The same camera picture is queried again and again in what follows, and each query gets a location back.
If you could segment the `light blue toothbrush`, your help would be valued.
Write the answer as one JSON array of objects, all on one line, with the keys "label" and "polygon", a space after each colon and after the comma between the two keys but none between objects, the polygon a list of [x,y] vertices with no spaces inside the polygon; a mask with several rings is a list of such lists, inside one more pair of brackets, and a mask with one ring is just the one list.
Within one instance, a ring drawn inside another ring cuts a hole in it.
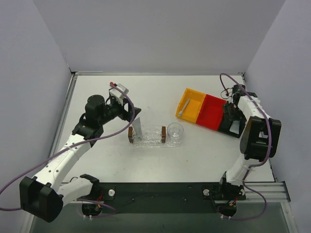
[{"label": "light blue toothbrush", "polygon": [[189,101],[190,101],[190,98],[188,98],[188,99],[186,100],[186,102],[185,102],[185,104],[183,105],[182,109],[179,111],[179,113],[178,113],[178,116],[179,116],[179,117],[182,116],[182,114],[183,114],[185,108],[187,107]]}]

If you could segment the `clear plastic cup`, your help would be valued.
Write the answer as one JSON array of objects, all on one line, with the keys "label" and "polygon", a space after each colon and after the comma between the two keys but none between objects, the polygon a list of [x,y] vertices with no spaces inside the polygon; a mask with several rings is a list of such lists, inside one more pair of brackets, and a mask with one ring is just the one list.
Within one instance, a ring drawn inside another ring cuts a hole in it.
[{"label": "clear plastic cup", "polygon": [[173,143],[181,140],[184,133],[184,128],[180,123],[173,122],[167,127],[167,134]]}]

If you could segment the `white toothpaste tube green cap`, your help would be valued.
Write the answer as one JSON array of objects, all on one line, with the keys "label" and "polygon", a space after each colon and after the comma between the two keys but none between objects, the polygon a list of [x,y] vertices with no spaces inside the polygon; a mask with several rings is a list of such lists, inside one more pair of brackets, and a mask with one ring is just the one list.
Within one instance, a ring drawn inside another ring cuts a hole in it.
[{"label": "white toothpaste tube green cap", "polygon": [[230,131],[232,133],[238,134],[239,133],[239,128],[240,128],[240,122],[236,120],[236,121],[232,122],[231,127],[230,127]]}]

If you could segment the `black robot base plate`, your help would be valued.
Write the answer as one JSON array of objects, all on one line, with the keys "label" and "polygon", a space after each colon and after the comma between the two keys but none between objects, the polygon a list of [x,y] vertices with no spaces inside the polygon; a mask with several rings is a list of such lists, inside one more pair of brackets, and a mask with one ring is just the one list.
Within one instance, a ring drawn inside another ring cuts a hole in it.
[{"label": "black robot base plate", "polygon": [[233,208],[245,200],[243,187],[225,190],[217,183],[98,183],[82,196],[85,215],[107,214],[209,214],[219,205]]}]

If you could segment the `brown wooden tray foot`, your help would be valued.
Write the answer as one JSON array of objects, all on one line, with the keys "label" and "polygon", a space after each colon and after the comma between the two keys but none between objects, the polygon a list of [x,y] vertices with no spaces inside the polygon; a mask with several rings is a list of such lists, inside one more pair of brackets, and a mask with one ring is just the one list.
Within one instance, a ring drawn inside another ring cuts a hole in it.
[{"label": "brown wooden tray foot", "polygon": [[129,140],[129,143],[131,143],[131,144],[133,144],[133,142],[134,142],[133,136],[134,136],[134,129],[132,126],[130,126],[128,128],[128,140]]},{"label": "brown wooden tray foot", "polygon": [[165,143],[166,142],[166,127],[162,126],[161,127],[161,143]]}]

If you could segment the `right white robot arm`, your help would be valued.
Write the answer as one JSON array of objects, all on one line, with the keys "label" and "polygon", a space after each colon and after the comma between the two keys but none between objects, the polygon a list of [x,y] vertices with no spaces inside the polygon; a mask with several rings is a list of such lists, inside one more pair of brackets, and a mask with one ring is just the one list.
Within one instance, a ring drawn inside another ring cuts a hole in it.
[{"label": "right white robot arm", "polygon": [[223,105],[218,131],[240,139],[240,155],[223,174],[219,192],[226,199],[241,197],[244,195],[243,182],[251,171],[274,157],[281,122],[266,114],[255,93],[246,92],[244,85],[236,84],[231,100]]}]

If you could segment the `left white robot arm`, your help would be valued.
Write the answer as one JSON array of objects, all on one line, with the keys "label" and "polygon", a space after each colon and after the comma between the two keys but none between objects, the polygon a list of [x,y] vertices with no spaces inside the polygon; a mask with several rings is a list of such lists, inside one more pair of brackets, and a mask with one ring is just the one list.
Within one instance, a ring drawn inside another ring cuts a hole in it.
[{"label": "left white robot arm", "polygon": [[140,108],[125,104],[114,96],[93,95],[87,99],[85,112],[69,136],[60,154],[53,158],[32,178],[24,177],[19,184],[21,209],[46,221],[54,221],[62,208],[73,200],[86,197],[89,200],[99,196],[99,180],[91,175],[80,175],[73,183],[61,186],[62,181],[78,160],[90,150],[103,132],[103,125],[116,117],[130,122],[141,112]]}]

